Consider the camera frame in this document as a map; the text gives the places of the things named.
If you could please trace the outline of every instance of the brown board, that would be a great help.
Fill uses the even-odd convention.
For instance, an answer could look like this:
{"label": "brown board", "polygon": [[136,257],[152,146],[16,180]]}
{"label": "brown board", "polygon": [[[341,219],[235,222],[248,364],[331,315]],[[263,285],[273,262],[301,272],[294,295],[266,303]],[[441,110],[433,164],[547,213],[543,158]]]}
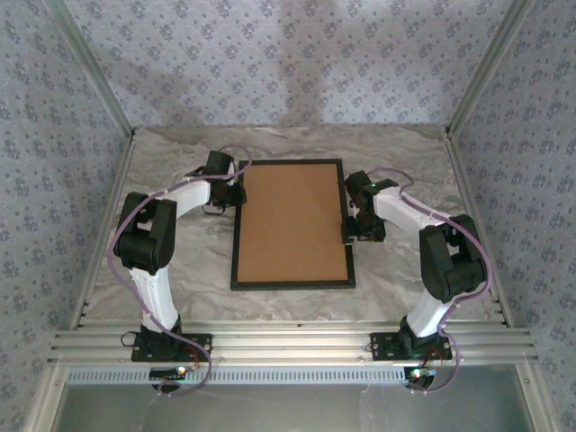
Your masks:
{"label": "brown board", "polygon": [[232,290],[356,286],[340,159],[257,160],[239,181],[247,202],[236,209]]}

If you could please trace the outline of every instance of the wire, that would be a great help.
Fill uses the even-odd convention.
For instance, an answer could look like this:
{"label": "wire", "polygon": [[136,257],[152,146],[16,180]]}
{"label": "wire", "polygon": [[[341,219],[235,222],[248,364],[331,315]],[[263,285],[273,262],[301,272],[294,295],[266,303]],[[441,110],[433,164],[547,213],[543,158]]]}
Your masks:
{"label": "wire", "polygon": [[120,343],[122,344],[123,347],[134,347],[134,344],[128,345],[128,344],[126,344],[126,343],[124,342],[124,337],[125,337],[126,335],[134,335],[134,336],[136,336],[136,335],[138,335],[138,333],[135,332],[135,331],[127,331],[127,332],[124,333],[122,336],[120,336]]}
{"label": "wire", "polygon": [[442,357],[442,354],[440,353],[440,350],[438,348],[436,348],[435,346],[432,346],[427,352],[426,352],[426,360],[424,360],[424,363],[422,364],[421,368],[426,367],[426,365],[428,364],[428,362],[430,360],[432,360],[432,355],[429,355],[430,352],[432,354],[436,353],[436,356],[440,359],[440,367],[442,367],[442,363],[444,362],[444,358]]}
{"label": "wire", "polygon": [[[191,340],[187,337],[183,337],[181,335],[174,333],[169,328],[164,327],[162,325],[162,323],[154,315],[152,315],[152,312],[150,311],[149,307],[146,305],[146,303],[144,302],[144,300],[140,296],[140,293],[138,292],[138,288],[136,287],[136,285],[134,283],[132,283],[131,281],[129,281],[128,279],[124,278],[120,273],[118,273],[118,270],[116,269],[116,267],[114,265],[114,245],[118,242],[118,239],[120,238],[120,236],[122,235],[122,233],[124,232],[124,230],[126,229],[128,224],[136,217],[136,215],[140,212],[140,210],[142,210],[152,200],[155,200],[155,199],[159,198],[160,196],[169,194],[169,193],[171,193],[177,189],[180,189],[183,186],[189,185],[190,183],[193,183],[193,182],[198,182],[200,180],[216,180],[216,179],[231,180],[234,178],[238,178],[240,175],[244,174],[246,172],[246,170],[249,169],[250,166],[252,165],[252,154],[248,151],[247,148],[237,146],[235,144],[229,144],[228,146],[224,146],[220,149],[220,151],[222,151],[224,149],[232,149],[232,148],[241,149],[244,152],[246,152],[246,154],[247,154],[248,162],[244,167],[242,167],[242,169],[240,169],[238,172],[235,172],[233,174],[198,175],[196,177],[187,177],[186,179],[182,180],[181,182],[178,182],[176,184],[172,184],[171,186],[169,186],[166,189],[162,189],[160,191],[151,193],[148,197],[146,197],[144,200],[142,200],[142,202],[140,204],[138,204],[134,208],[134,210],[132,210],[129,213],[129,215],[126,217],[124,222],[122,222],[120,224],[120,226],[118,227],[118,229],[114,233],[114,236],[112,237],[112,241],[110,243],[110,247],[108,248],[107,261],[108,261],[108,267],[110,268],[110,271],[112,272],[114,277],[118,280],[118,282],[120,282],[122,285],[124,285],[126,288],[128,288],[130,290],[130,292],[134,295],[134,297],[138,301],[140,307],[142,308],[143,313],[146,316],[148,316],[150,318],[150,320],[163,333],[166,333],[171,338],[177,339],[181,342],[184,342],[187,345],[190,345],[190,346],[198,349],[201,353],[204,354],[204,356],[206,357],[206,359],[208,361],[208,371],[206,372],[206,375],[202,378],[202,380],[200,382],[198,382],[196,385],[191,385],[188,389],[185,389],[185,390],[179,390],[179,391],[170,392],[170,393],[163,393],[161,391],[161,386],[158,386],[158,396],[162,395],[162,396],[167,396],[168,398],[172,398],[174,396],[184,396],[184,395],[189,394],[191,392],[194,392],[198,389],[201,389],[204,385],[206,385],[206,383],[210,379],[210,375],[212,373],[212,358],[210,356],[210,353],[206,349],[204,349],[204,347],[202,345],[194,342],[193,340]],[[178,382],[174,382],[174,384],[178,385],[179,387],[184,387],[183,385],[179,384]]]}
{"label": "wire", "polygon": [[198,352],[192,346],[185,346],[184,351],[190,351],[194,358],[194,366],[200,367],[200,357],[198,356]]}
{"label": "wire", "polygon": [[404,184],[403,186],[401,186],[400,190],[399,190],[399,195],[400,195],[400,198],[402,199],[402,201],[404,203],[406,203],[412,209],[416,210],[417,212],[420,212],[420,213],[422,213],[422,214],[424,214],[430,218],[436,219],[438,221],[442,221],[444,223],[447,223],[450,227],[452,227],[455,230],[457,230],[458,232],[462,233],[462,235],[464,235],[466,237],[466,239],[468,239],[474,245],[474,247],[478,250],[478,252],[480,253],[480,255],[482,257],[482,261],[484,261],[484,264],[486,265],[487,276],[486,276],[486,283],[484,284],[484,286],[475,292],[471,292],[469,294],[461,294],[457,297],[454,297],[454,299],[452,301],[452,305],[450,305],[450,307],[446,310],[445,314],[442,316],[442,318],[438,322],[438,327],[437,327],[438,335],[440,335],[443,338],[447,338],[448,341],[450,342],[450,344],[454,347],[455,364],[454,364],[454,369],[450,373],[450,376],[448,376],[448,378],[446,379],[446,381],[444,383],[442,383],[442,385],[440,385],[439,387],[436,387],[435,389],[432,389],[432,390],[423,389],[422,387],[414,386],[414,385],[410,386],[413,391],[422,392],[424,394],[441,392],[443,389],[448,387],[454,381],[456,374],[458,372],[458,368],[460,367],[460,362],[461,362],[460,350],[458,348],[458,345],[456,344],[455,339],[452,337],[452,335],[450,335],[449,333],[446,333],[446,331],[445,331],[446,321],[448,320],[448,318],[450,318],[450,315],[452,315],[454,313],[456,308],[459,307],[461,302],[464,302],[467,300],[477,299],[478,297],[483,296],[492,287],[493,280],[494,280],[492,262],[490,260],[490,257],[488,256],[488,252],[486,252],[486,249],[484,248],[484,246],[480,243],[480,241],[478,241],[478,239],[470,231],[468,231],[468,229],[460,226],[459,224],[446,218],[445,216],[442,216],[441,214],[436,213],[435,211],[430,211],[429,209],[426,209],[426,208],[418,205],[416,202],[413,202],[410,198],[408,198],[406,195],[403,194],[406,189],[408,189],[409,187],[412,187],[415,183],[414,178],[411,175],[402,171],[401,169],[389,168],[389,167],[385,167],[385,166],[376,167],[372,171],[369,171],[368,175],[374,174],[377,172],[381,172],[381,171],[397,173],[397,174],[400,174],[400,175],[406,177],[409,182],[407,184]]}

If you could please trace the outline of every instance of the gray marble surface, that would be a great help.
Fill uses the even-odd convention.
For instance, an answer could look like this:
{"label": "gray marble surface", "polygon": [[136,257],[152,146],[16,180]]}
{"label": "gray marble surface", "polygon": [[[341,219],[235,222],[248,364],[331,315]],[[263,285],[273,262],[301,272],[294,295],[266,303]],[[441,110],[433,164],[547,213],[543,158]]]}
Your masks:
{"label": "gray marble surface", "polygon": [[[377,165],[397,167],[416,178],[414,197],[443,212],[464,211],[439,128],[368,125],[138,130],[117,216],[128,192],[171,185],[202,165],[210,149],[230,143],[247,146],[254,159],[342,158],[345,175]],[[234,156],[244,158],[239,150]],[[233,221],[233,209],[223,217],[196,209],[178,220],[170,283],[183,320],[399,320],[423,290],[418,240],[388,225],[384,244],[354,244],[355,289],[232,292]],[[477,301],[454,318],[490,320],[491,307],[488,299]],[[115,282],[105,259],[85,312],[97,320],[140,317],[138,304]]]}

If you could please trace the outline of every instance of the white ventilated strip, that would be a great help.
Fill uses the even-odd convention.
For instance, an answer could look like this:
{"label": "white ventilated strip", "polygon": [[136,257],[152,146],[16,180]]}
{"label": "white ventilated strip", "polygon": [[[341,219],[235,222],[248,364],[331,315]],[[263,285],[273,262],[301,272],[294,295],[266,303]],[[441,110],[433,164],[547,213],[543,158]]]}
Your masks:
{"label": "white ventilated strip", "polygon": [[[205,370],[191,371],[180,383],[198,383]],[[149,368],[72,367],[68,384],[148,384]],[[219,367],[210,384],[393,384],[405,381],[404,369],[394,366]]]}

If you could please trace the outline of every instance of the patterned wall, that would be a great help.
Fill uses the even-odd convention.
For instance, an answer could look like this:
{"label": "patterned wall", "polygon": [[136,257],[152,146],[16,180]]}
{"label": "patterned wall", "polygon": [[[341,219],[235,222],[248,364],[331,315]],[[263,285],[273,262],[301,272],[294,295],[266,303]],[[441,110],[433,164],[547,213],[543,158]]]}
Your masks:
{"label": "patterned wall", "polygon": [[576,430],[576,5],[537,0],[457,137],[515,323]]}
{"label": "patterned wall", "polygon": [[68,0],[135,126],[447,123],[509,0]]}
{"label": "patterned wall", "polygon": [[42,2],[0,4],[0,430],[66,327],[126,142]]}

